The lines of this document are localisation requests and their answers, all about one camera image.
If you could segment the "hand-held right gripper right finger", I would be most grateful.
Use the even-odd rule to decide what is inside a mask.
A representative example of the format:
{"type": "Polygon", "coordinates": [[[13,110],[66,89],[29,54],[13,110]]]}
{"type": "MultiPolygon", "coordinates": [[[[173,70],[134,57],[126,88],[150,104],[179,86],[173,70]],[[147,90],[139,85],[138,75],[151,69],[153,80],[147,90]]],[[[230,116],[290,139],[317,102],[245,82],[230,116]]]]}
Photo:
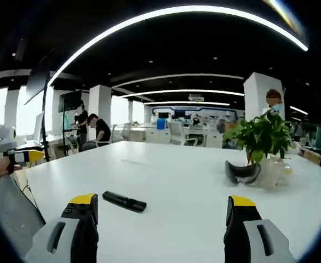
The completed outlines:
{"type": "Polygon", "coordinates": [[[289,240],[248,198],[228,197],[225,262],[296,262],[289,240]]]}

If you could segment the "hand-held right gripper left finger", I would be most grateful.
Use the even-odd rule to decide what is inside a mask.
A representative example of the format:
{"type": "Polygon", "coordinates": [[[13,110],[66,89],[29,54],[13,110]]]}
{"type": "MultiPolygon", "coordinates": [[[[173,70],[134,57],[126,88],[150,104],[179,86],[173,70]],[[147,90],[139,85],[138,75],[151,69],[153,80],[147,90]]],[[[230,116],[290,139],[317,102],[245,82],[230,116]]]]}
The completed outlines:
{"type": "Polygon", "coordinates": [[[26,262],[97,262],[98,195],[71,199],[60,217],[48,221],[33,237],[26,262]]]}

